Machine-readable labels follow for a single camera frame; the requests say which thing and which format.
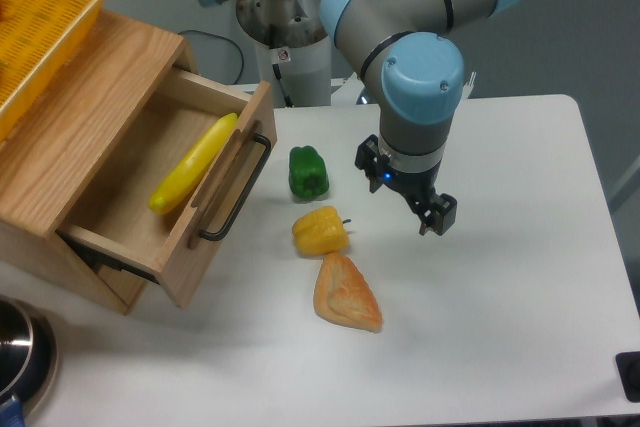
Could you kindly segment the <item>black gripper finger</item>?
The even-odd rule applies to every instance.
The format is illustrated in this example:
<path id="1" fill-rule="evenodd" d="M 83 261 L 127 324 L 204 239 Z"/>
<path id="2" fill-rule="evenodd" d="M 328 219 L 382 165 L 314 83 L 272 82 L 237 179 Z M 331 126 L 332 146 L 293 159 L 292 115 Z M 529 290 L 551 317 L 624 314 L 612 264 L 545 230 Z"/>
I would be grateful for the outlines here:
<path id="1" fill-rule="evenodd" d="M 448 194 L 433 194 L 429 200 L 419 208 L 419 234 L 424 236 L 433 232 L 443 236 L 455 223 L 457 214 L 457 200 Z"/>
<path id="2" fill-rule="evenodd" d="M 383 185 L 378 169 L 378 148 L 375 141 L 364 141 L 358 146 L 355 166 L 367 178 L 370 193 L 375 193 Z"/>

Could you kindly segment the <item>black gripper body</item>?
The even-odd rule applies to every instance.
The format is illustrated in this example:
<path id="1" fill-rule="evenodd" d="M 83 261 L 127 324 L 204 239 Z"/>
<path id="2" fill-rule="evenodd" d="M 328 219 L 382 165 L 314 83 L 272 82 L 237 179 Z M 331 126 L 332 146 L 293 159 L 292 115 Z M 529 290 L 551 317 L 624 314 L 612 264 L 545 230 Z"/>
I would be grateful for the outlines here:
<path id="1" fill-rule="evenodd" d="M 391 158 L 381 152 L 381 140 L 376 135 L 370 135 L 364 141 L 375 141 L 377 143 L 378 169 L 383 181 L 381 187 L 387 187 L 401 195 L 410 210 L 418 216 L 419 208 L 429 200 L 431 195 L 438 194 L 435 189 L 435 181 L 439 172 L 440 162 L 424 172 L 403 172 L 399 168 L 391 166 Z"/>

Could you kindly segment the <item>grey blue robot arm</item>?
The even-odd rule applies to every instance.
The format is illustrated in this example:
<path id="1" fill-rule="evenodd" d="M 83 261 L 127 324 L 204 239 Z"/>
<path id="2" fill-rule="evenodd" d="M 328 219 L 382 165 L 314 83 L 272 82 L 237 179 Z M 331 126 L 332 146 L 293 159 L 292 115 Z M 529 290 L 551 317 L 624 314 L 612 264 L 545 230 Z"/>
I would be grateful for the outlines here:
<path id="1" fill-rule="evenodd" d="M 372 189 L 399 193 L 422 232 L 443 234 L 454 224 L 455 198 L 435 188 L 464 84 L 449 34 L 520 0 L 198 1 L 235 3 L 261 77 L 283 106 L 326 100 L 329 54 L 339 50 L 380 108 L 379 131 L 359 145 L 356 167 Z"/>

